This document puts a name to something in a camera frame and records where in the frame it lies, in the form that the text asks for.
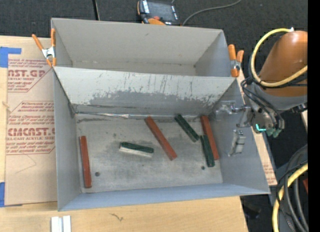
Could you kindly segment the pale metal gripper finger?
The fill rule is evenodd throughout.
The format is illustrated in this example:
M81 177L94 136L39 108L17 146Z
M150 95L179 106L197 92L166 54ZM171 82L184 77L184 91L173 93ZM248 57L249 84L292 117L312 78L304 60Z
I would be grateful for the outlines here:
M233 137L231 142L231 149L228 152L228 156L232 157L243 152L246 142L246 136L244 132L240 129L233 130Z
M221 115L221 114L228 114L228 115L233 115L236 113L241 113L245 112L247 110L246 105L242 106L236 106L235 101L221 101L215 110L216 115Z

